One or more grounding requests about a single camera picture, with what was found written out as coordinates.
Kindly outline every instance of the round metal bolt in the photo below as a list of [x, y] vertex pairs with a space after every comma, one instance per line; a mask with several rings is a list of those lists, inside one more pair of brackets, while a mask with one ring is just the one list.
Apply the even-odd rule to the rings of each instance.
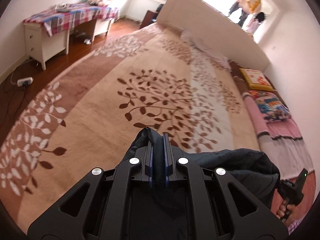
[[216, 173], [219, 175], [224, 175], [224, 174], [226, 174], [226, 170], [223, 168], [217, 168]]
[[102, 169], [94, 168], [91, 172], [92, 172], [93, 175], [99, 175], [99, 174], [101, 174]]
[[188, 163], [188, 159], [187, 158], [180, 158], [180, 159], [178, 159], [178, 162], [180, 164], [187, 164]]
[[139, 159], [138, 158], [131, 158], [130, 160], [129, 160], [129, 162], [131, 163], [131, 164], [138, 164], [139, 163]]

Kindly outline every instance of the headboard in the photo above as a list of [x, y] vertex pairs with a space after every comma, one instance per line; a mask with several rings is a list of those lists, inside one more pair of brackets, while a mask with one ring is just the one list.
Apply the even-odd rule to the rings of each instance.
[[253, 38], [202, 0], [167, 0], [157, 22], [188, 29], [210, 48], [245, 67], [264, 71], [270, 63]]

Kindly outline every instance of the leaf-patterned blanket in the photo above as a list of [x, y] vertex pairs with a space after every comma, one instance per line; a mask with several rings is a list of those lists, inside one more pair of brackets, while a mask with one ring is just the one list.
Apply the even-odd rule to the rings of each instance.
[[26, 232], [92, 168], [114, 168], [146, 126], [190, 153], [259, 149], [229, 71], [155, 24], [75, 63], [29, 104], [1, 147], [1, 200]]

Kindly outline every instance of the plaid tablecloth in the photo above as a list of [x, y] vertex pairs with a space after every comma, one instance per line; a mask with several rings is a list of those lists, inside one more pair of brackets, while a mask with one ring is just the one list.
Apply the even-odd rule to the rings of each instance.
[[93, 19], [112, 20], [119, 18], [119, 8], [91, 6], [86, 3], [69, 5], [71, 11], [56, 12], [54, 9], [34, 14], [23, 20], [24, 23], [41, 24], [49, 37]]

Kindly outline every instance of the patterned pillow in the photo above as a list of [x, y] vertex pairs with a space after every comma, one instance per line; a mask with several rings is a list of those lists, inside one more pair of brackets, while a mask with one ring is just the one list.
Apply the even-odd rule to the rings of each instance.
[[240, 68], [240, 71], [251, 89], [273, 91], [273, 87], [259, 70]]
[[291, 118], [291, 114], [274, 93], [265, 91], [249, 91], [256, 101], [266, 122], [277, 122]]

